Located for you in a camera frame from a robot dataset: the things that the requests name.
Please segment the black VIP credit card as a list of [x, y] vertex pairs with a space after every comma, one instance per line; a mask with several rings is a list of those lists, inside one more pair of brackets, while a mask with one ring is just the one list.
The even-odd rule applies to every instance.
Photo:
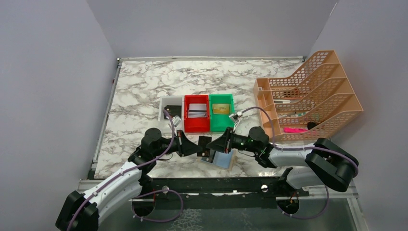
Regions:
[[212, 141], [212, 137], [210, 136], [199, 136], [198, 145], [201, 147], [201, 151], [197, 153], [198, 157], [209, 157], [210, 156], [210, 149], [208, 149], [206, 146], [211, 141]]

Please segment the beige card holder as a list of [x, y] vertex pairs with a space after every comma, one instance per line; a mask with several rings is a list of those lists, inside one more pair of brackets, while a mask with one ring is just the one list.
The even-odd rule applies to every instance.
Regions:
[[218, 167], [223, 170], [231, 171], [236, 159], [235, 152], [231, 151], [228, 154], [216, 152], [214, 150], [210, 150], [210, 157], [213, 158], [212, 163], [207, 163], [201, 160], [202, 163], [209, 164], [214, 167]]

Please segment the green plastic bin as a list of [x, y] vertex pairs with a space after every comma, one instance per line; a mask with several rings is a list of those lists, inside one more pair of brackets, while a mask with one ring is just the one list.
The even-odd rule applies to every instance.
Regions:
[[[232, 94], [210, 94], [209, 96], [209, 115], [210, 132], [223, 132], [226, 127], [233, 127], [234, 123], [229, 115], [235, 111]], [[212, 104], [227, 103], [230, 104], [230, 113], [228, 115], [215, 115], [212, 113]]]

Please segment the red plastic bin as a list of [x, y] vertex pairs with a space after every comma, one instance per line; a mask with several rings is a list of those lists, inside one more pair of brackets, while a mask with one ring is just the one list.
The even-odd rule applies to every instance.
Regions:
[[[206, 118], [188, 118], [187, 110], [190, 103], [205, 103], [207, 105]], [[210, 115], [209, 115], [209, 98], [208, 95], [185, 95], [184, 96], [184, 131], [185, 132], [209, 132]]]

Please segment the white plastic bin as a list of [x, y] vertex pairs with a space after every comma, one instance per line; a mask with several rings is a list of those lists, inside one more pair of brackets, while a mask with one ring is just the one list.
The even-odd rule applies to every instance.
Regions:
[[163, 113], [167, 111], [171, 117], [179, 116], [181, 121], [175, 125], [176, 129], [184, 130], [184, 96], [163, 96], [159, 101], [158, 126], [163, 133], [170, 133], [169, 119]]

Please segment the gold credit card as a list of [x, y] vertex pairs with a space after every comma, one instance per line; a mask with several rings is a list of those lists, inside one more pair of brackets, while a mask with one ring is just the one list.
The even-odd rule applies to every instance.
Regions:
[[228, 115], [230, 113], [230, 104], [227, 103], [212, 104], [212, 113], [215, 115]]

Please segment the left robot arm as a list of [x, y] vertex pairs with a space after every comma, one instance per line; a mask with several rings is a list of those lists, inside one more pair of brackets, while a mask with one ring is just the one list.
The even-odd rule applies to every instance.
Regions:
[[182, 130], [173, 132], [171, 138], [164, 138], [159, 129], [148, 129], [140, 146], [118, 171], [85, 192], [73, 191], [67, 196], [56, 227], [61, 231], [96, 231], [101, 222], [126, 201], [156, 195], [152, 178], [147, 174], [163, 155], [177, 153], [184, 157], [202, 150]]

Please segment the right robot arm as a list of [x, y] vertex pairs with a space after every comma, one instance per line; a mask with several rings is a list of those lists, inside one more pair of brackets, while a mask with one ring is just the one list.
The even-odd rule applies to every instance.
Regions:
[[358, 175], [358, 161], [326, 138], [319, 138], [307, 146], [283, 147], [271, 143], [261, 127], [252, 127], [247, 136], [236, 134], [228, 127], [206, 147], [220, 153], [229, 153], [233, 149], [252, 152], [257, 163], [264, 168], [288, 166], [277, 184], [278, 191], [285, 196], [296, 189], [315, 185], [345, 192]]

